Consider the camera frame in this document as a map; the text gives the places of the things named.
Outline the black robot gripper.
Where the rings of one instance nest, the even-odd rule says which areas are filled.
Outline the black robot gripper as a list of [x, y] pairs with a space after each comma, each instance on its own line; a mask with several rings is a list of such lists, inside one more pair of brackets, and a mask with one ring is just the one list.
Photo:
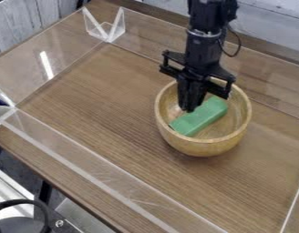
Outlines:
[[185, 52], [166, 50], [161, 72], [178, 82], [179, 107], [194, 112], [212, 93], [229, 98], [236, 76], [221, 65], [225, 53], [225, 30], [218, 35], [187, 31]]

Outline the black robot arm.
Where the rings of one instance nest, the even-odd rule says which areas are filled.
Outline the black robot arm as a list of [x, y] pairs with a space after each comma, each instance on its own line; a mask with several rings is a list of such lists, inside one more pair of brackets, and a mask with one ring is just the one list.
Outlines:
[[209, 93], [228, 99], [237, 77], [222, 67], [226, 32], [237, 19], [238, 0], [187, 0], [190, 22], [185, 52], [166, 50], [161, 72], [178, 82], [179, 107], [194, 112]]

